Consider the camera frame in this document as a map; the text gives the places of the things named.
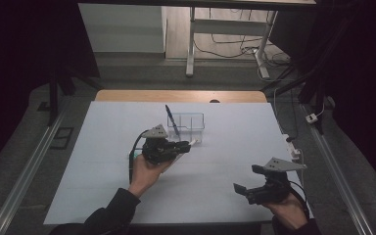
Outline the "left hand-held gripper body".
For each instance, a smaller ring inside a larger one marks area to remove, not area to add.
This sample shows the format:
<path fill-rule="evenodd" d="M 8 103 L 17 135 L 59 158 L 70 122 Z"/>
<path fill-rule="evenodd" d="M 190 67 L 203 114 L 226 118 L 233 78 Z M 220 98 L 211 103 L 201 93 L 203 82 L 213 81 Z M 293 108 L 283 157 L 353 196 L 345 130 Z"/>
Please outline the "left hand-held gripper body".
<path fill-rule="evenodd" d="M 161 124 L 144 132 L 142 137 L 145 139 L 142 155 L 150 164 L 158 165 L 176 159 L 174 143 L 167 140 L 167 133 Z"/>

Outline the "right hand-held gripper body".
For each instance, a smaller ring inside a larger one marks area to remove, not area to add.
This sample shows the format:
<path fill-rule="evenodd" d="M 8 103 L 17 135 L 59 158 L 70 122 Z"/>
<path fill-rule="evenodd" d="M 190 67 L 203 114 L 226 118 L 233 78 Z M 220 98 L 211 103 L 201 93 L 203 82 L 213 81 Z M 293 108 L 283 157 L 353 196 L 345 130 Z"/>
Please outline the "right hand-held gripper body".
<path fill-rule="evenodd" d="M 301 201 L 303 198 L 291 187 L 287 172 L 306 169 L 305 164 L 297 164 L 281 159 L 272 158 L 263 166 L 267 170 L 263 186 L 254 189 L 247 189 L 246 199 L 249 204 L 263 205 L 266 203 L 280 203 L 290 193 L 294 194 Z"/>

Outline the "clear plastic organizer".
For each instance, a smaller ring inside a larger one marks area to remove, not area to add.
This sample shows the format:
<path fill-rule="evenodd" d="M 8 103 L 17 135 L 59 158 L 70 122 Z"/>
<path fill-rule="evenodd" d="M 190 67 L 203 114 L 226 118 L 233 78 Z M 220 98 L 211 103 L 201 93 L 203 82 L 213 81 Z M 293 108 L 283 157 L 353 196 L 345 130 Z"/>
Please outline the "clear plastic organizer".
<path fill-rule="evenodd" d="M 202 142 L 205 129 L 203 113 L 173 113 L 173 119 L 167 119 L 168 138 L 172 141 Z"/>

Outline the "blue pen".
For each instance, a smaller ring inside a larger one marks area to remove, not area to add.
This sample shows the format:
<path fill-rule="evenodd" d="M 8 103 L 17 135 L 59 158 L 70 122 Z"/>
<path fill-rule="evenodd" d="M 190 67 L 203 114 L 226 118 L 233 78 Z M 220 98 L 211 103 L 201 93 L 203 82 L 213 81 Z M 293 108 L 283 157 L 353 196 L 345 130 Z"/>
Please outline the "blue pen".
<path fill-rule="evenodd" d="M 172 124 L 172 127 L 174 129 L 175 134 L 179 137 L 180 133 L 179 133 L 178 127 L 177 127 L 177 125 L 176 125 L 176 123 L 174 121 L 173 115 L 172 115 L 172 113 L 171 113 L 170 108 L 169 108 L 168 105 L 165 105 L 165 110 L 166 110 L 168 118 L 171 121 L 171 124 Z"/>

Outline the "person's right hand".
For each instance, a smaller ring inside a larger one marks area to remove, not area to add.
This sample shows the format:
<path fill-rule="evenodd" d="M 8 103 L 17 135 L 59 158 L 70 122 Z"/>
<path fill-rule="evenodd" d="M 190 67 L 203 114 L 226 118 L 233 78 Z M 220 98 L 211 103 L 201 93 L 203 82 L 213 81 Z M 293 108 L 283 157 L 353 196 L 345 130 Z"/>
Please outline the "person's right hand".
<path fill-rule="evenodd" d="M 296 231 L 308 224 L 301 202 L 292 193 L 280 203 L 266 203 L 263 206 L 269 209 L 288 230 Z"/>

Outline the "person's left hand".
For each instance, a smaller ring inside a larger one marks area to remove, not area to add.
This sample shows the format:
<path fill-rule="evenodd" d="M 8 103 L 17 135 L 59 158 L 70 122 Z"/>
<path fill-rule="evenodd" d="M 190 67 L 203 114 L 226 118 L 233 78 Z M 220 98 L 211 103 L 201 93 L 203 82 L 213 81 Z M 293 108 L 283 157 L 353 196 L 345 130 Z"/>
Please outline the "person's left hand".
<path fill-rule="evenodd" d="M 142 155 L 133 162 L 132 180 L 128 191 L 140 198 L 159 179 L 160 175 L 173 165 L 173 161 L 150 164 Z"/>

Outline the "white table sheet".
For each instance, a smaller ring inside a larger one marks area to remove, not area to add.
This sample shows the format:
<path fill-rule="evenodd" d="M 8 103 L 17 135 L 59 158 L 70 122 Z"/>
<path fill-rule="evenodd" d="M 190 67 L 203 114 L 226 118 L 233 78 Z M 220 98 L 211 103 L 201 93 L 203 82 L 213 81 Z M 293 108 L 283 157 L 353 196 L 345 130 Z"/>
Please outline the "white table sheet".
<path fill-rule="evenodd" d="M 127 187 L 134 141 L 143 130 L 165 123 L 168 111 L 202 114 L 203 138 L 142 196 L 134 223 L 269 221 L 269 210 L 250 205 L 234 187 L 262 186 L 265 179 L 253 173 L 253 165 L 291 158 L 270 104 L 94 102 L 46 223 L 82 222 Z"/>

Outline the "white power strip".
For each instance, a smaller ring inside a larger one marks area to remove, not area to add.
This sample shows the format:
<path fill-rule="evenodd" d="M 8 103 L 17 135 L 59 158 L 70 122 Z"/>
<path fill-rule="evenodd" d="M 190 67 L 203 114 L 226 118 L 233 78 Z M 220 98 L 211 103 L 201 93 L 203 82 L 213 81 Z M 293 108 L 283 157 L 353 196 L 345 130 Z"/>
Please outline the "white power strip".
<path fill-rule="evenodd" d="M 300 149 L 297 149 L 293 144 L 293 138 L 290 137 L 288 134 L 283 134 L 283 138 L 285 140 L 287 150 L 289 154 L 291 155 L 291 158 L 293 161 L 297 161 L 302 156 L 302 151 Z"/>

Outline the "wooden table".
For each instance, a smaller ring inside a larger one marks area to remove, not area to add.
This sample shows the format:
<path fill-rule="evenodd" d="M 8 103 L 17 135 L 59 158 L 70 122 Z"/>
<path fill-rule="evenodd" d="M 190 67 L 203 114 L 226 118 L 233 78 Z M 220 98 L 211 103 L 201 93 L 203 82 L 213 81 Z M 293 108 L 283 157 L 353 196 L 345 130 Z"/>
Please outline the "wooden table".
<path fill-rule="evenodd" d="M 266 103 L 260 91 L 206 90 L 101 90 L 96 94 L 101 102 L 187 102 L 187 103 Z"/>

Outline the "black metal stand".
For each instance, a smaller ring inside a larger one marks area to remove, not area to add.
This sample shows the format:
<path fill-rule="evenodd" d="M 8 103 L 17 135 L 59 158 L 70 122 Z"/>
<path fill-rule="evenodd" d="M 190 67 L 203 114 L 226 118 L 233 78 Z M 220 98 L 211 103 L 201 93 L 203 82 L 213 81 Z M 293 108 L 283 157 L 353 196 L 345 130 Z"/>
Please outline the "black metal stand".
<path fill-rule="evenodd" d="M 49 98 L 50 98 L 50 115 L 48 125 L 51 126 L 55 123 L 56 118 L 59 116 L 59 101 L 58 89 L 67 96 L 72 96 L 75 91 L 75 85 L 72 79 L 78 78 L 90 87 L 100 91 L 103 86 L 98 82 L 92 80 L 89 76 L 85 76 L 72 66 L 58 66 L 50 75 L 49 80 Z"/>
<path fill-rule="evenodd" d="M 320 134 L 323 134 L 322 115 L 324 112 L 326 72 L 339 41 L 353 19 L 353 8 L 343 7 L 334 10 L 332 6 L 327 6 L 324 10 L 319 10 L 316 15 L 321 17 L 321 19 L 314 28 L 320 30 L 322 26 L 328 27 L 323 33 L 323 38 L 319 39 L 308 53 L 290 64 L 277 79 L 264 86 L 261 92 L 274 99 L 287 91 L 291 91 L 293 88 L 297 88 L 299 85 L 303 85 L 304 87 L 298 96 L 298 100 L 301 104 L 308 104 L 312 98 L 315 98 L 314 111 L 317 120 L 312 125 Z M 283 81 L 287 75 L 298 67 L 306 67 L 306 72 L 302 73 L 296 80 L 274 89 L 276 84 Z"/>

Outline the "white cabinet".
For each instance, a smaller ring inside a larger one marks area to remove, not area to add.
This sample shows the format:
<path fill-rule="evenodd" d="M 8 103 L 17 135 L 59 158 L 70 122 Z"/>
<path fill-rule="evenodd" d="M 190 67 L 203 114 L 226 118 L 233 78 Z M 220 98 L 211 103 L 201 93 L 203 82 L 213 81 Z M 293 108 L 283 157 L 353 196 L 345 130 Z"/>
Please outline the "white cabinet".
<path fill-rule="evenodd" d="M 166 7 L 78 5 L 94 52 L 163 53 Z"/>

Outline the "aluminium rail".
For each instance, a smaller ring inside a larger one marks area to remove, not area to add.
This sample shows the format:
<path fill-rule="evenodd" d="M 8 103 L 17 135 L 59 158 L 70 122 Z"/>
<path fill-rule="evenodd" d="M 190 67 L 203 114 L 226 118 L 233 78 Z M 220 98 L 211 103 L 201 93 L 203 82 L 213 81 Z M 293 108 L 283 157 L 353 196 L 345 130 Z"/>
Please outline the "aluminium rail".
<path fill-rule="evenodd" d="M 326 136 L 306 121 L 303 129 L 302 161 L 308 169 L 302 173 L 301 181 L 321 230 L 325 235 L 376 235 Z"/>
<path fill-rule="evenodd" d="M 14 187 L 6 198 L 6 201 L 0 210 L 0 235 L 6 234 L 22 200 L 24 199 L 24 195 L 26 194 L 29 185 L 38 171 L 47 150 L 60 127 L 60 124 L 66 116 L 70 104 L 71 98 L 64 98 L 60 102 L 59 113 L 56 115 L 52 124 L 45 129 L 38 145 L 32 152 Z"/>

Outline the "white desk frame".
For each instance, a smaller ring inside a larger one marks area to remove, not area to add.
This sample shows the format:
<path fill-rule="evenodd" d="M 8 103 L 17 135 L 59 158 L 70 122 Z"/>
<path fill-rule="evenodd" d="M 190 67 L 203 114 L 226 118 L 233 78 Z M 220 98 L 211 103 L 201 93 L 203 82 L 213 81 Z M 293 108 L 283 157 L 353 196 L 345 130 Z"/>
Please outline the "white desk frame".
<path fill-rule="evenodd" d="M 257 49 L 252 51 L 258 64 L 258 74 L 262 78 L 269 78 L 269 73 L 264 64 L 262 55 L 267 44 L 270 32 L 274 25 L 276 11 L 268 11 L 265 22 L 242 22 L 229 20 L 196 19 L 196 9 L 190 8 L 189 44 L 186 64 L 186 76 L 192 77 L 194 72 L 194 36 L 202 34 L 226 34 L 260 36 L 261 41 Z"/>

